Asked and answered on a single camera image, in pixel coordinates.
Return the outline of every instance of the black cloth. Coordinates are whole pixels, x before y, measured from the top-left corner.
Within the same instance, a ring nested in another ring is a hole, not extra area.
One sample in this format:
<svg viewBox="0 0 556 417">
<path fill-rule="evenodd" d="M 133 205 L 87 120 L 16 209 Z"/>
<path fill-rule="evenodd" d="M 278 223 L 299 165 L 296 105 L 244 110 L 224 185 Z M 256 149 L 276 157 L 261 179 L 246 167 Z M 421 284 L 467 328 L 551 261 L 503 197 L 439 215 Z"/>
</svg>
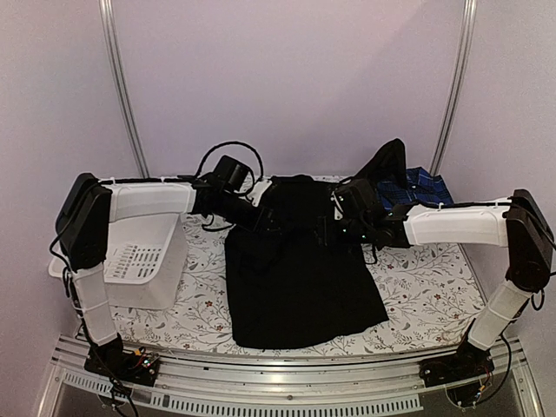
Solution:
<svg viewBox="0 0 556 417">
<path fill-rule="evenodd" d="M 261 204 L 280 232 L 233 228 L 226 281 L 235 342 L 245 348 L 305 348 L 388 320 L 361 245 L 318 244 L 319 217 L 332 218 L 331 184 L 274 178 Z"/>
</svg>

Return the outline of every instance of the robotic arm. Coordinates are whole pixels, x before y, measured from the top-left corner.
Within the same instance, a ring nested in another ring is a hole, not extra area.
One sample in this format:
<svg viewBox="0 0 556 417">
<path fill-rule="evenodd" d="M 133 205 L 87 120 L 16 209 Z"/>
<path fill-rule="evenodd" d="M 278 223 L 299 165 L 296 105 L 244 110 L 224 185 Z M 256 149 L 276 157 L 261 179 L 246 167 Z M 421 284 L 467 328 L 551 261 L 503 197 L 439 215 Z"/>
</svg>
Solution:
<svg viewBox="0 0 556 417">
<path fill-rule="evenodd" d="M 398 174 L 405 172 L 405 158 L 395 164 L 402 166 Z M 371 171 L 381 169 L 392 172 L 384 164 L 378 168 L 375 164 Z M 103 281 L 109 222 L 162 213 L 216 214 L 255 232 L 276 230 L 280 219 L 261 203 L 273 183 L 257 182 L 248 193 L 239 193 L 249 171 L 224 156 L 212 173 L 200 178 L 99 181 L 91 174 L 77 178 L 56 220 L 56 232 L 69 261 L 69 292 L 91 345 L 87 370 L 150 386 L 156 379 L 155 362 L 129 373 L 129 362 L 136 358 L 123 352 L 111 318 Z M 335 216 L 324 219 L 316 230 L 321 244 L 373 243 L 381 249 L 457 242 L 508 247 L 506 281 L 470 325 L 457 352 L 421 363 L 427 386 L 470 378 L 485 368 L 492 371 L 488 349 L 550 278 L 553 234 L 534 199 L 527 191 L 516 190 L 512 197 L 493 202 L 449 207 L 403 204 L 386 212 L 376 197 L 377 178 L 363 171 L 331 189 Z M 403 181 L 403 175 L 394 176 Z"/>
</svg>

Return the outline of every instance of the garment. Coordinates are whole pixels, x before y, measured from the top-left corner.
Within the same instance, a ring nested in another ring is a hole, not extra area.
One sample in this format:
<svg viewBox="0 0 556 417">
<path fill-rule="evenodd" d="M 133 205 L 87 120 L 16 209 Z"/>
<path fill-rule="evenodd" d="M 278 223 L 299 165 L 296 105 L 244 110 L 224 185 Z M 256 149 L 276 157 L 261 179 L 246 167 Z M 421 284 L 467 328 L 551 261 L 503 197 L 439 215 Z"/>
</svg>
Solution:
<svg viewBox="0 0 556 417">
<path fill-rule="evenodd" d="M 319 218 L 333 218 L 328 182 L 275 177 L 261 204 L 281 231 L 233 228 L 226 238 L 226 284 L 239 346 L 304 348 L 387 320 L 361 245 L 318 244 Z"/>
<path fill-rule="evenodd" d="M 431 176 L 423 168 L 406 171 L 407 189 L 404 189 L 391 176 L 377 183 L 377 194 L 386 210 L 395 204 L 414 201 L 453 204 L 452 197 L 440 175 Z"/>
</svg>

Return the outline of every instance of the vertical metal post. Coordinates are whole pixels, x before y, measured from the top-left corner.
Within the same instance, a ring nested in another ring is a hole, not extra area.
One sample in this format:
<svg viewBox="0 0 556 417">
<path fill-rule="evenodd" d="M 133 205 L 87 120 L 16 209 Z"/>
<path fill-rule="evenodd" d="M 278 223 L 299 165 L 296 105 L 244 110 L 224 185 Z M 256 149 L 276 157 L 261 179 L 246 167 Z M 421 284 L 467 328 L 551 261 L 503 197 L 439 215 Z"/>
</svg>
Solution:
<svg viewBox="0 0 556 417">
<path fill-rule="evenodd" d="M 442 120 L 442 127 L 440 129 L 440 137 L 434 151 L 433 162 L 431 163 L 430 173 L 438 175 L 440 165 L 446 153 L 446 147 L 450 132 L 452 131 L 453 119 L 455 111 L 460 99 L 461 86 L 467 68 L 467 60 L 469 58 L 469 51 L 471 50 L 471 41 L 473 39 L 473 27 L 475 25 L 475 11 L 477 10 L 476 0 L 466 0 L 465 8 L 463 11 L 463 23 L 461 25 L 460 46 L 458 50 L 458 57 L 453 72 L 452 86 L 450 88 L 450 96 Z"/>
<path fill-rule="evenodd" d="M 108 50 L 108 57 L 110 67 L 112 69 L 112 76 L 114 77 L 114 84 L 120 101 L 122 109 L 123 120 L 125 122 L 126 130 L 128 131 L 129 144 L 133 151 L 133 157 L 136 160 L 139 174 L 143 178 L 149 177 L 149 168 L 147 161 L 142 151 L 141 140 L 137 132 L 136 121 L 133 116 L 131 108 L 131 101 L 129 100 L 128 88 L 125 83 L 123 74 L 122 57 L 120 56 L 120 49 L 118 47 L 116 37 L 116 24 L 114 22 L 114 13 L 112 10 L 111 0 L 99 0 L 101 9 L 101 19 L 103 20 L 104 39 Z"/>
</svg>

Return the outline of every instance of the blue plaid fabric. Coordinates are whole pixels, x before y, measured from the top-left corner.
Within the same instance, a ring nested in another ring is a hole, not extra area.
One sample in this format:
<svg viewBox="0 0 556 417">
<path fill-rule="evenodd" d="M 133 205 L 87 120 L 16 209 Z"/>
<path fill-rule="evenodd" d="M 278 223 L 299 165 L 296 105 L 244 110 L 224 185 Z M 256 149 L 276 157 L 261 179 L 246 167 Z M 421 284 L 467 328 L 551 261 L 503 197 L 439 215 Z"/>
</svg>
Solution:
<svg viewBox="0 0 556 417">
<path fill-rule="evenodd" d="M 399 187 L 393 179 L 383 180 L 377 184 L 377 194 L 386 210 L 391 210 L 396 204 L 415 200 L 453 204 L 452 196 L 440 175 L 431 176 L 423 168 L 408 169 L 406 175 L 407 189 Z"/>
</svg>

